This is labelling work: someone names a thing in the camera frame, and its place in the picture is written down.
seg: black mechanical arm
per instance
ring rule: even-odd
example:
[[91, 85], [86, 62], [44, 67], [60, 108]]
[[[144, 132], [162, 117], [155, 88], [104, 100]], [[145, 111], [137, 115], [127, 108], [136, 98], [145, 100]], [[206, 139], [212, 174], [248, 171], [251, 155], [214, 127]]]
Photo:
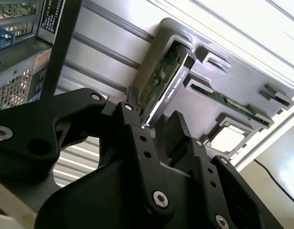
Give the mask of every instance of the black mechanical arm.
[[[177, 111], [156, 133], [158, 156], [136, 105], [137, 93], [115, 105], [79, 89], [0, 111], [0, 184], [38, 213], [34, 228], [283, 228], [228, 160], [207, 156]], [[87, 136], [100, 139], [99, 168], [58, 188], [60, 151]]]

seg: black cable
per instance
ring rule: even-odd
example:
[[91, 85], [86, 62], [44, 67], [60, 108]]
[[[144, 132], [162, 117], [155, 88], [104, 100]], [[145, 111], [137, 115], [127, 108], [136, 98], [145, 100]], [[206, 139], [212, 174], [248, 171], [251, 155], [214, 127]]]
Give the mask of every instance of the black cable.
[[265, 171], [267, 172], [267, 174], [270, 176], [270, 178], [273, 180], [273, 182], [275, 182], [275, 184], [290, 198], [290, 200], [294, 203], [294, 198], [278, 183], [278, 181], [273, 177], [273, 175], [271, 174], [271, 172], [267, 169], [267, 167], [265, 167], [263, 164], [261, 164], [259, 161], [257, 161], [256, 159], [254, 159], [254, 161], [260, 165], [262, 168], [265, 169]]

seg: white wall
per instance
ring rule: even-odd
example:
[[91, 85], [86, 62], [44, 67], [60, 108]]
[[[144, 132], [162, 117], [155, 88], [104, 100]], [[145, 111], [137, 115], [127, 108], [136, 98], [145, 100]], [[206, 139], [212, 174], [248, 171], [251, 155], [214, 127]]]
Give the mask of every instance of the white wall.
[[[270, 170], [280, 185], [294, 198], [294, 126], [258, 156], [257, 160]], [[285, 229], [294, 229], [294, 203], [267, 172], [253, 161], [240, 174], [282, 226]]]

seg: metal bolt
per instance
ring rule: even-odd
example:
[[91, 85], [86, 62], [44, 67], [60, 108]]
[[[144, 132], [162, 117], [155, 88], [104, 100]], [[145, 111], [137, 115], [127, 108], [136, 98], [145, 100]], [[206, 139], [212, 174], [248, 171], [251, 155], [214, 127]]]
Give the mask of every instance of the metal bolt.
[[153, 200], [160, 208], [168, 207], [168, 198], [160, 191], [155, 191], [153, 193]]
[[217, 221], [220, 228], [229, 229], [227, 221], [222, 216], [216, 215], [215, 220]]
[[101, 98], [97, 94], [92, 94], [91, 97], [96, 100], [101, 100]]
[[124, 106], [125, 106], [128, 110], [130, 110], [130, 111], [133, 110], [133, 107], [131, 107], [131, 106], [128, 105], [128, 104], [125, 104]]
[[228, 162], [227, 162], [223, 157], [221, 157], [220, 160], [221, 160], [224, 164], [226, 164], [226, 165], [228, 164]]
[[12, 137], [12, 135], [12, 130], [10, 130], [8, 127], [0, 126], [0, 141], [8, 140]]
[[200, 141], [195, 141], [199, 146], [203, 146], [203, 144]]

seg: corrugated metal wall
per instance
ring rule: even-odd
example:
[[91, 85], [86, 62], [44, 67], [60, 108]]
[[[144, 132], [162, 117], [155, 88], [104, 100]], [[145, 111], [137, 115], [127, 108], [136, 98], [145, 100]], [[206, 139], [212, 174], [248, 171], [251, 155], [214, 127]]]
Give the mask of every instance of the corrugated metal wall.
[[[281, 10], [281, 4], [279, 0], [85, 0], [56, 94], [89, 87], [104, 96], [122, 96], [158, 24], [168, 17], [294, 89], [294, 15]], [[98, 141], [92, 138], [63, 151], [54, 170], [57, 183], [66, 185], [94, 170], [98, 153]]]

